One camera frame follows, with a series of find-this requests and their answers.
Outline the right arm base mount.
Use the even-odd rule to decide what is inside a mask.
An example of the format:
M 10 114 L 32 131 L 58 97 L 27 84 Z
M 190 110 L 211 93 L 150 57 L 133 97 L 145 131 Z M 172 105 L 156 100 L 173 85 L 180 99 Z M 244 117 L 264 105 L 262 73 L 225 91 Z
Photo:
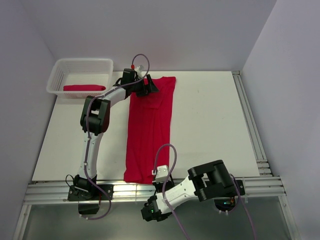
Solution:
M 244 187 L 243 181 L 236 180 L 235 178 L 233 178 L 233 182 L 234 182 L 234 186 L 236 187 L 236 189 L 240 193 L 240 196 L 244 196 L 246 192 L 245 192 L 245 187 Z M 233 193 L 231 193 L 230 196 L 227 196 L 226 198 L 215 199 L 214 206 L 215 206 L 216 211 L 220 214 L 224 213 L 227 215 L 228 213 L 232 212 L 238 206 L 237 192 L 234 191 Z

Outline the red t shirt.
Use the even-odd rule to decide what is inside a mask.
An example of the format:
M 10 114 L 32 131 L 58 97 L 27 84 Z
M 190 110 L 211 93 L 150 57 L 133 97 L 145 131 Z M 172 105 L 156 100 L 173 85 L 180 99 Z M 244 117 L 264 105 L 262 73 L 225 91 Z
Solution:
M 159 148 L 170 143 L 173 96 L 176 77 L 163 76 L 154 83 L 159 92 L 130 96 L 125 172 L 127 183 L 151 184 L 155 167 L 169 165 L 170 150 Z
M 65 85 L 63 87 L 63 91 L 67 92 L 101 92 L 106 89 L 103 85 L 98 84 L 73 84 L 73 85 Z

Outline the white plastic basket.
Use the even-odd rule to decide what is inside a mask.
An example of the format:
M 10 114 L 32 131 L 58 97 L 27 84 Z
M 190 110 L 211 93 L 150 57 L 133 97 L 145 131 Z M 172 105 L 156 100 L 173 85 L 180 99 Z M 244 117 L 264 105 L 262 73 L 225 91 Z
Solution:
M 65 99 L 99 96 L 112 86 L 114 62 L 109 58 L 61 58 L 49 76 L 46 91 Z M 98 85 L 103 90 L 65 90 L 65 86 Z

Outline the rolled red t shirt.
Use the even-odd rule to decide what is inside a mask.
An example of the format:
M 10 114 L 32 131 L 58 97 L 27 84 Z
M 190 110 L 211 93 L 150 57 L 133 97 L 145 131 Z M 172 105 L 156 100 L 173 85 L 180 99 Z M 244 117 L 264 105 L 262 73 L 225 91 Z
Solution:
M 73 85 L 65 85 L 63 87 L 63 91 L 67 92 L 101 92 L 106 89 L 103 85 L 98 84 L 73 84 Z

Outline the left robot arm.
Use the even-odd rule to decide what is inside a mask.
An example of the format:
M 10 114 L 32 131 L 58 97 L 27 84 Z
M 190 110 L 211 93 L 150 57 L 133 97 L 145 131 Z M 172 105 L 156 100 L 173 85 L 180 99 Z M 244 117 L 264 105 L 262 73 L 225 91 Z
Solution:
M 144 97 L 157 93 L 149 73 L 142 75 L 139 67 L 126 68 L 112 88 L 99 96 L 88 96 L 85 99 L 80 125 L 84 133 L 84 152 L 78 173 L 72 178 L 69 195 L 77 200 L 94 200 L 106 191 L 97 185 L 97 160 L 100 143 L 110 124 L 111 108 L 131 94 Z

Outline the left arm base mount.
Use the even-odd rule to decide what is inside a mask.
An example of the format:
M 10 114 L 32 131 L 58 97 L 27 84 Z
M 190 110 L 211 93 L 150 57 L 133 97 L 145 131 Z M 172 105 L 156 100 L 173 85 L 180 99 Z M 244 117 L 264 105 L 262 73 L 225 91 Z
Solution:
M 78 213 L 81 215 L 95 215 L 100 209 L 102 201 L 113 198 L 114 186 L 112 184 L 100 184 L 98 188 L 88 184 L 71 185 L 67 196 L 68 202 L 78 203 Z

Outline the aluminium front rail frame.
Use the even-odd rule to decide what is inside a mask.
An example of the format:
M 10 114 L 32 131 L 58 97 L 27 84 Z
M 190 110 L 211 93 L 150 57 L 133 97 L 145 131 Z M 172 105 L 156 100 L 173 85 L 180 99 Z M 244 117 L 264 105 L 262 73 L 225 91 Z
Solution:
M 278 197 L 290 239 L 301 239 L 288 204 L 285 188 L 279 176 L 243 177 L 238 178 L 238 180 L 240 181 L 239 187 L 245 191 L 245 202 L 248 202 L 248 198 Z M 154 192 L 154 187 L 151 185 L 125 183 L 123 181 L 104 181 L 104 183 L 113 186 L 113 203 L 144 202 Z M 33 205 L 69 204 L 68 193 L 69 187 L 62 181 L 36 182 L 28 185 L 13 239 L 21 240 L 23 238 Z

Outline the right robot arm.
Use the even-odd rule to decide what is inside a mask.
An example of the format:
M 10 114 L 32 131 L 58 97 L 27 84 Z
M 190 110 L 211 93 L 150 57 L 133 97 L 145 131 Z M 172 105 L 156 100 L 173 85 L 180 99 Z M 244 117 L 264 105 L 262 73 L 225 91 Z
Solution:
M 241 196 L 245 194 L 243 181 L 233 183 L 222 160 L 192 167 L 187 173 L 182 182 L 175 184 L 167 165 L 158 166 L 152 172 L 155 193 L 141 209 L 143 220 L 160 222 L 167 219 L 172 214 L 168 205 L 175 209 L 193 199 L 203 202 L 214 198 L 233 199 L 237 191 Z

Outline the aluminium right rail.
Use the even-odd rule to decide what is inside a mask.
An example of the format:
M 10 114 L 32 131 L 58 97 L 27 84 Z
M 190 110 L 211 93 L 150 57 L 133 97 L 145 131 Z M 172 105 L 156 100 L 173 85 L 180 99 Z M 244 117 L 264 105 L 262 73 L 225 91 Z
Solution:
M 257 162 L 259 174 L 261 177 L 272 177 L 272 171 L 266 157 L 266 153 L 258 132 L 257 125 L 250 107 L 250 103 L 242 82 L 240 71 L 232 72 L 234 84 L 238 93 L 242 112 L 245 118 L 246 126 L 248 129 L 249 137 L 253 147 L 253 152 Z

